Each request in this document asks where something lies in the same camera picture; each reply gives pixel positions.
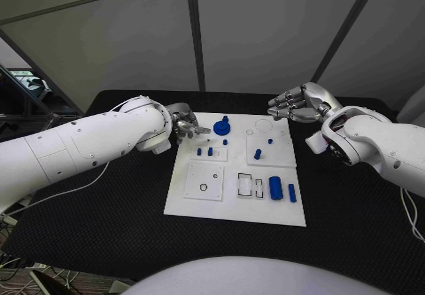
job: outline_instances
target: blue round object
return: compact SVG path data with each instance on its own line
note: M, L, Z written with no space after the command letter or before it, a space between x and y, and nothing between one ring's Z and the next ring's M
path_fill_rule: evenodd
M213 130L217 135L226 135L230 132L230 124L229 124L227 116L223 116L223 121L219 121L217 123L214 123Z

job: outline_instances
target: table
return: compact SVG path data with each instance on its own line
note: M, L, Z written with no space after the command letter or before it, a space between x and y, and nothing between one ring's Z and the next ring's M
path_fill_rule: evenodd
M183 101L196 112L265 114L274 95L108 90L86 115L137 95ZM393 119L382 101L340 98ZM425 247L412 236L399 188L371 167L347 167L304 142L320 124L289 122L307 227L163 215L177 147L160 155L132 151L111 162L99 181L24 212L4 252L65 269L144 278L212 256L294 261L347 275L396 294L425 289ZM89 183L102 167L39 191L36 200ZM416 199L419 212L425 200Z

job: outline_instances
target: round hole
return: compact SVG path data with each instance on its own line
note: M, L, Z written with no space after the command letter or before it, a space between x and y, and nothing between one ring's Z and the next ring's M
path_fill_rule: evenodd
M396 162L393 163L393 169L399 169L399 167L400 167L400 161L396 161Z

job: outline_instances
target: black textured mat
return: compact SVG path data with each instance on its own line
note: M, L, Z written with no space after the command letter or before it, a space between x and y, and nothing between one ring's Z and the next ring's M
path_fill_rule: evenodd
M99 93L88 115L140 94L161 104L187 102L199 112L261 115L274 97L108 90ZM392 118L379 100L341 98L340 102L366 106ZM160 155L132 151L111 162L91 187L29 209L4 252L65 269L128 278L210 256L259 256L331 270L390 293L423 294L425 245L412 236L399 188L367 164L347 167L330 154L312 154L304 139L320 129L318 124L289 122L289 128L305 228L163 215L173 145ZM60 181L37 193L36 200L88 184L101 171L98 167ZM415 200L425 214L425 201Z

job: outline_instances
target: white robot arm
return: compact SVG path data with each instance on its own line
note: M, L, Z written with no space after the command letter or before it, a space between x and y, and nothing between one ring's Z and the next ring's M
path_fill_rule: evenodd
M186 134L191 138L193 133L210 133L199 126L187 104L164 107L138 96L118 112L104 112L0 143L0 212L27 194L119 158L134 147L154 154L164 152L171 147L171 130L178 141Z
M353 166L369 163L380 176L425 197L425 128L393 124L366 108L343 108L330 92L305 83L269 101L275 120L323 123L305 142L315 154L330 150Z

